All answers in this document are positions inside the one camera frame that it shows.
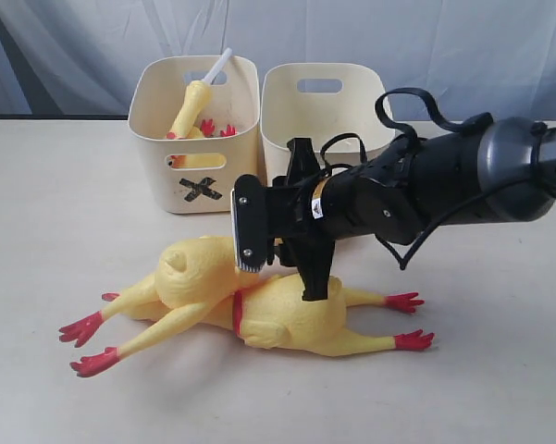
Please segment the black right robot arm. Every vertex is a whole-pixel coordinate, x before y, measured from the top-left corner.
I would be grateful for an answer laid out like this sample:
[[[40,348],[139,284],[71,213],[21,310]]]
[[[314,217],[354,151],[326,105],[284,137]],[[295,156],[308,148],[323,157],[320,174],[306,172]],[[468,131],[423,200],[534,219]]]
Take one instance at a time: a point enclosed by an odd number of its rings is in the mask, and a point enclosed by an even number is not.
[[[308,138],[290,140],[284,175],[234,184],[237,266],[257,273],[279,261],[298,271],[304,300],[320,301],[340,240],[406,246],[397,256],[405,268],[441,226],[534,221],[556,202],[556,127],[482,114],[442,128],[426,139],[400,124],[384,151],[355,166],[329,163]]]

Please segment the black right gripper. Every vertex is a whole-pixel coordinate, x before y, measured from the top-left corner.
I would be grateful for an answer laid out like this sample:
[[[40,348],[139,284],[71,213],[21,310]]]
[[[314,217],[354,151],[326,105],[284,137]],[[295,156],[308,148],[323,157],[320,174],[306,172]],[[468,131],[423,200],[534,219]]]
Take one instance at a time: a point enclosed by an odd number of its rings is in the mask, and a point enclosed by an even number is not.
[[[389,245],[389,160],[368,158],[359,141],[360,163],[332,162],[308,137],[287,142],[286,170],[265,188],[257,176],[242,175],[231,191],[231,221],[237,267],[259,273],[276,260],[295,267],[306,302],[327,299],[335,243],[373,236]]]

